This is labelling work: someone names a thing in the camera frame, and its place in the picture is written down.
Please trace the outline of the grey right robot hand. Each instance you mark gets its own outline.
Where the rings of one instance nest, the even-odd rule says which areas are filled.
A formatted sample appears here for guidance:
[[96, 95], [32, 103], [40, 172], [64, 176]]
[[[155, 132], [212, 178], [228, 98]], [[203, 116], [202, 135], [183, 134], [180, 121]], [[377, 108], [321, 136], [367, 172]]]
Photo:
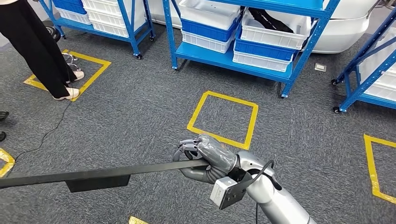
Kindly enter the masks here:
[[209, 163], [208, 166], [180, 169], [185, 177], [209, 184], [227, 176], [237, 164], [237, 155], [208, 134], [180, 141], [172, 160], [178, 161], [182, 154], [190, 160], [200, 154]]

